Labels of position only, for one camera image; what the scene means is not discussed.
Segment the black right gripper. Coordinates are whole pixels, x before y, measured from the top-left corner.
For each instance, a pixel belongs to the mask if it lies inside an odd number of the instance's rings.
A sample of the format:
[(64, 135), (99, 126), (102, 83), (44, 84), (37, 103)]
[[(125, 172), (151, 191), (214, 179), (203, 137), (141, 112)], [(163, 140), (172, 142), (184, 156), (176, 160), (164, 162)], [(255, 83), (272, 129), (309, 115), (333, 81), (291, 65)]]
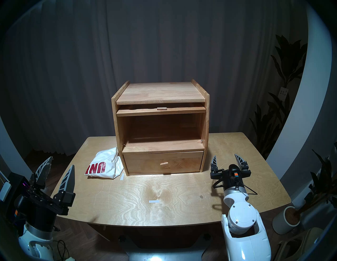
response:
[(229, 168), (228, 170), (218, 170), (216, 156), (213, 157), (211, 162), (211, 179), (217, 180), (212, 188), (228, 188), (234, 187), (235, 190), (239, 190), (240, 187), (245, 187), (242, 179), (250, 177), (251, 171), (247, 161), (237, 154), (234, 154), (239, 168)]

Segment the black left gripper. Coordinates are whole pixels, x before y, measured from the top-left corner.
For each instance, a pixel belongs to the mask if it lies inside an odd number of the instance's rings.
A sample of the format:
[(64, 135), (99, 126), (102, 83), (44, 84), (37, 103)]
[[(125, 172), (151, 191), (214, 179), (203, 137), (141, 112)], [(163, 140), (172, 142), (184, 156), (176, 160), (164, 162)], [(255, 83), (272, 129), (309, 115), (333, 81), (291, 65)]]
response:
[(39, 189), (46, 186), (46, 178), (51, 169), (53, 157), (46, 159), (32, 173), (28, 182), (21, 182), (19, 194), (14, 201), (14, 224), (19, 225), (24, 220), (31, 227), (42, 232), (53, 232), (56, 215), (68, 215), (75, 199), (75, 166), (71, 165), (61, 181), (58, 193), (53, 198)]

